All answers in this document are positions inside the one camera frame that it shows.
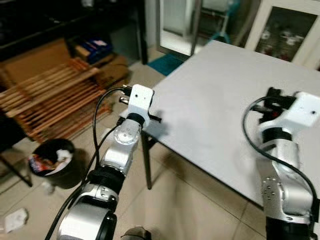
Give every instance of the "floor tile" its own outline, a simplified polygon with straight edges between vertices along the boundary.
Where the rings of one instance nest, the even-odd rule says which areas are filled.
[[[125,105],[125,104],[123,104],[123,103],[121,103],[121,102],[117,103],[117,105],[118,105],[118,104],[119,104],[119,105],[124,105],[125,108],[128,107],[127,105]],[[120,118],[119,114],[116,113],[115,111],[113,111],[110,115],[103,117],[103,118],[99,121],[99,123],[100,123],[101,125],[103,125],[105,128],[111,129],[111,128],[113,128],[113,127],[117,124],[117,121],[119,120],[119,118]]]
[[[248,227],[244,223],[240,223],[238,228],[236,229],[234,239],[233,240],[265,240],[261,234]]]
[[[10,240],[43,240],[64,199],[58,194],[45,195],[39,186],[16,204],[9,213],[20,208],[28,211],[29,217],[25,226],[8,233],[4,239]]]
[[[147,88],[153,88],[161,80],[165,78],[164,75],[157,72],[148,65],[142,65],[141,63],[135,63],[130,67],[133,71],[132,78],[129,85],[140,84]]]
[[[98,143],[100,142],[102,138],[102,134],[105,131],[106,127],[102,125],[100,122],[97,122],[96,124],[96,136]],[[92,157],[92,155],[95,152],[94,147],[94,139],[93,139],[93,129],[92,125],[89,126],[84,132],[82,132],[80,135],[77,135],[76,137],[71,139],[72,143],[77,149],[83,149],[87,152],[87,155],[89,158]]]
[[[28,178],[26,159],[20,163],[16,163],[14,168],[19,171],[22,176]],[[21,181],[21,179],[12,171],[7,172],[4,176],[0,176],[0,195],[6,192],[10,187],[13,187],[13,185],[17,184],[19,181]]]
[[[143,147],[142,147],[142,142],[141,142],[141,138],[138,141],[138,149],[143,151]]]
[[[27,159],[29,155],[39,146],[36,141],[31,141],[29,138],[25,137],[21,141],[17,142],[1,153],[5,160],[7,160],[11,165],[15,166],[16,163],[23,163],[24,159]],[[6,166],[0,163],[0,177],[3,174],[8,173],[9,170]]]
[[[12,176],[3,185],[0,193],[0,215],[5,214],[26,195],[36,189],[44,180],[41,177],[31,176],[33,186],[29,187],[17,176]]]
[[[150,157],[157,160],[159,163],[165,162],[165,160],[169,160],[173,152],[167,147],[161,145],[160,143],[156,143],[149,150]]]
[[[121,95],[121,94],[118,94],[117,95],[118,97],[117,97],[117,101],[119,100],[119,97],[123,97],[123,95]],[[116,102],[114,105],[113,105],[113,107],[112,107],[112,114],[114,115],[114,116],[117,116],[117,117],[119,117],[120,116],[120,114],[124,111],[124,110],[126,110],[128,108],[128,105],[126,105],[126,104],[124,104],[124,103],[122,103],[122,102]]]
[[[165,54],[157,50],[156,46],[152,46],[148,49],[148,59],[149,63],[153,60],[163,57]]]
[[[66,200],[73,192],[77,189],[77,187],[80,186],[80,183],[78,183],[76,186],[70,188],[70,189],[62,189],[60,187],[55,187],[55,192],[60,195],[64,200]]]
[[[144,226],[153,240],[231,240],[239,220],[165,170],[118,219],[115,236]]]
[[[237,218],[246,207],[247,200],[209,176],[186,159],[173,153],[163,164],[172,169],[181,179],[196,188]]]
[[[261,209],[252,203],[248,203],[246,206],[241,221],[264,237],[266,236],[266,216]]]
[[[156,181],[158,175],[162,171],[163,166],[155,160],[150,161],[151,179]],[[146,172],[144,165],[144,156],[141,150],[137,149],[133,153],[133,163],[129,170],[128,176],[125,178],[121,192],[119,194],[119,203],[116,208],[118,217],[122,216],[129,205],[134,201],[137,195],[147,185]]]

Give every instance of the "table leg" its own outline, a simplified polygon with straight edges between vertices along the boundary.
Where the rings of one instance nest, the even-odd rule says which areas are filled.
[[[146,41],[146,8],[145,0],[137,0],[137,15],[138,15],[138,31],[141,51],[141,61],[143,65],[148,63],[148,50]]]
[[[7,160],[5,160],[4,157],[0,155],[0,161],[3,162],[3,164],[10,169],[14,174],[16,174],[22,181],[24,181],[29,187],[32,187],[32,182],[30,180],[27,180],[24,176],[20,174],[18,170],[16,170]]]
[[[141,132],[141,141],[142,141],[142,149],[143,149],[146,185],[147,185],[148,189],[150,190],[152,188],[150,153],[149,153],[150,147],[149,147],[148,135],[143,131]]]

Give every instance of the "wooden slat rack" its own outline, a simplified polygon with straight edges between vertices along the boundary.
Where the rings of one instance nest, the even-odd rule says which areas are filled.
[[[95,80],[99,69],[71,59],[0,93],[0,107],[26,134],[42,143],[68,138],[88,125],[99,96],[106,90]],[[111,112],[107,103],[98,115]]]

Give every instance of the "trash can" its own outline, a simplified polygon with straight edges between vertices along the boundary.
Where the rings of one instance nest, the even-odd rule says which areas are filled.
[[[39,156],[41,159],[57,163],[58,150],[67,150],[72,154],[71,161],[61,170],[53,174],[49,174],[52,170],[36,172],[30,158],[29,167],[35,175],[43,177],[50,184],[62,189],[70,189],[81,181],[83,175],[79,159],[75,158],[75,146],[71,141],[62,138],[47,140],[37,147],[33,151],[33,154]]]

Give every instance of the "teal floor mat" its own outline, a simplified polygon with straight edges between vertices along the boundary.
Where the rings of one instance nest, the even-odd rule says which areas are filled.
[[[167,54],[148,63],[148,66],[155,69],[159,73],[168,76],[183,63],[184,61],[171,54]]]

